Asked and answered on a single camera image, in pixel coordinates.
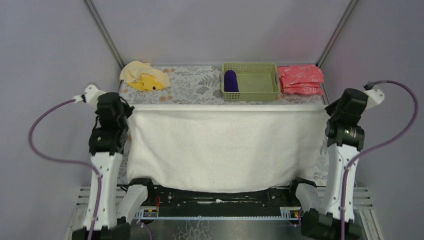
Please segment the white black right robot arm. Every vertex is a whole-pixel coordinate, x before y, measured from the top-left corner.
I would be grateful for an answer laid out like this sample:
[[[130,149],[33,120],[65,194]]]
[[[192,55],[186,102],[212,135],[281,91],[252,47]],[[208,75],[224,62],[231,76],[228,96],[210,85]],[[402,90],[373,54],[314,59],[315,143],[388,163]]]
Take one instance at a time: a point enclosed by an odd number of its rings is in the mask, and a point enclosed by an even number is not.
[[[364,147],[365,132],[358,125],[367,106],[368,96],[357,89],[347,88],[341,97],[325,107],[329,119],[325,136],[329,169],[324,197],[320,199],[316,184],[301,177],[293,179],[290,193],[301,205],[300,233],[314,240],[358,240],[362,228],[355,223],[353,193],[356,172],[355,156]]]

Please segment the purple microfibre towel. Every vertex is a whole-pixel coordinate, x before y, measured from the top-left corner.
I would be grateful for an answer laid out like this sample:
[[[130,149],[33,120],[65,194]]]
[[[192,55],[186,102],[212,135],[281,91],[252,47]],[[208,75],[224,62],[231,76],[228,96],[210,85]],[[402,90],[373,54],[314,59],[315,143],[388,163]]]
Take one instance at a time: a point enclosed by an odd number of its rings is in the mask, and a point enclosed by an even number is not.
[[[225,92],[239,92],[237,74],[235,71],[227,70],[224,74],[223,83]]]

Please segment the white towel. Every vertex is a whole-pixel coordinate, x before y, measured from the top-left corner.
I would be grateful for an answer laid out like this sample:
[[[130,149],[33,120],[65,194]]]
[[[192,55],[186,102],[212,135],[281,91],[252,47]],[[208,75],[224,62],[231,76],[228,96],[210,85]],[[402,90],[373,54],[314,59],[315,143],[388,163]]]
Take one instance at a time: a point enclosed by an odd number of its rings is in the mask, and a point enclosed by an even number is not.
[[[328,118],[323,105],[138,104],[126,175],[208,193],[287,185],[315,166]]]

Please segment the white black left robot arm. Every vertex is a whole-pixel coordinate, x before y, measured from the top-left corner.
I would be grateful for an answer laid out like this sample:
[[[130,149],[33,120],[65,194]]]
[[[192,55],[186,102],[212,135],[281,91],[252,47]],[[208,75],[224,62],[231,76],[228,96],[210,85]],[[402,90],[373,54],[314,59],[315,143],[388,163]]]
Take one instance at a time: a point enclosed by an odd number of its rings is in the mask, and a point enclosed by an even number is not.
[[[131,222],[149,195],[150,180],[128,186],[116,204],[117,180],[134,107],[116,92],[95,97],[96,119],[88,141],[92,168],[88,207],[73,240],[129,240]]]

